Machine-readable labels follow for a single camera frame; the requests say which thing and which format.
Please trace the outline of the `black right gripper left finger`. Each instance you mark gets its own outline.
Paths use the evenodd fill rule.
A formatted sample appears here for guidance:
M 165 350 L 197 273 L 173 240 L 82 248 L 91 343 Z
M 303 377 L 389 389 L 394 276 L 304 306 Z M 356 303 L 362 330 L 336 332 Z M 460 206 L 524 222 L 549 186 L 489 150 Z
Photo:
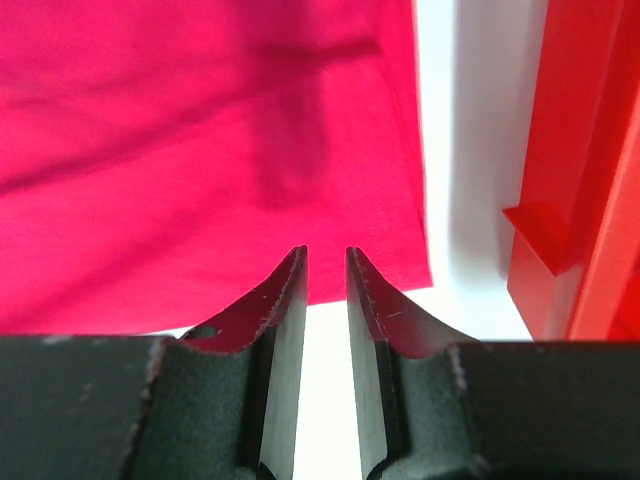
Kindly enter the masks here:
M 184 336 L 5 336 L 5 479 L 289 479 L 308 251 Z

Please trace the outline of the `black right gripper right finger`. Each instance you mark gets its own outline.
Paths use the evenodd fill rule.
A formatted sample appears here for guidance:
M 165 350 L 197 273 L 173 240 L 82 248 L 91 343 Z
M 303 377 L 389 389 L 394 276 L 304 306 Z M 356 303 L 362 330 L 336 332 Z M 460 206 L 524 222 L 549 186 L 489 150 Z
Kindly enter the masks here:
M 346 251 L 366 479 L 635 479 L 635 342 L 479 341 Z

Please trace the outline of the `pink t shirt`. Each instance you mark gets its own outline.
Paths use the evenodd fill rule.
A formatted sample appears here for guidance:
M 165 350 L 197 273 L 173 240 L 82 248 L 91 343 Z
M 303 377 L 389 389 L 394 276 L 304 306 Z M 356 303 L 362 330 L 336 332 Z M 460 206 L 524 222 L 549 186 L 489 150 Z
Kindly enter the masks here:
M 1 330 L 197 324 L 309 249 L 431 284 L 410 1 L 5 1 Z

